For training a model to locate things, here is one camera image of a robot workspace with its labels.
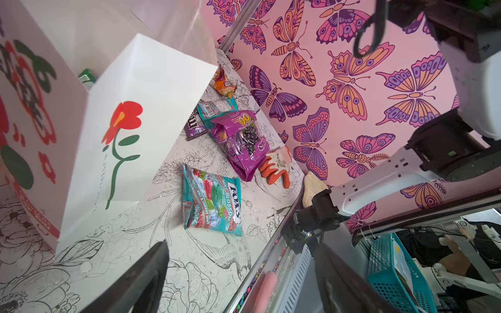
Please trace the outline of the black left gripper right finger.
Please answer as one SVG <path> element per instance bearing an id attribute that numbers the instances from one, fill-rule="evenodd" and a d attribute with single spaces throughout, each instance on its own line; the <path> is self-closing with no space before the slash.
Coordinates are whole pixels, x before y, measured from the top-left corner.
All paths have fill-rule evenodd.
<path id="1" fill-rule="evenodd" d="M 397 312 L 329 246 L 314 251 L 314 268 L 325 312 Z"/>

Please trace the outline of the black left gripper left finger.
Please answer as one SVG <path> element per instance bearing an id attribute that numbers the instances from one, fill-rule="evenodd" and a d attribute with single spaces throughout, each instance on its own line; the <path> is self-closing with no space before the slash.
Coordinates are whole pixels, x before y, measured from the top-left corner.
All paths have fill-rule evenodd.
<path id="1" fill-rule="evenodd" d="M 168 262 L 168 243 L 152 246 L 84 312 L 157 312 L 163 293 Z"/>

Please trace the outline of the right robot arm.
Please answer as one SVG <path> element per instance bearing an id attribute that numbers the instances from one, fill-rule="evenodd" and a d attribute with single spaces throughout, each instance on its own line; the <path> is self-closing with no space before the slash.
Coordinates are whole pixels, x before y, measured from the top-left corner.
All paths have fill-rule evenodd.
<path id="1" fill-rule="evenodd" d="M 357 32 L 374 29 L 369 47 L 353 49 L 365 61 L 382 45 L 386 24 L 408 27 L 426 17 L 440 49 L 438 61 L 421 61 L 415 78 L 427 78 L 449 65 L 459 97 L 457 108 L 418 123 L 405 146 L 368 173 L 331 188 L 314 190 L 305 178 L 302 208 L 291 211 L 281 235 L 289 248 L 314 252 L 319 238 L 337 229 L 362 207 L 410 186 L 436 179 L 451 182 L 482 176 L 500 166 L 500 2 L 378 1 Z"/>

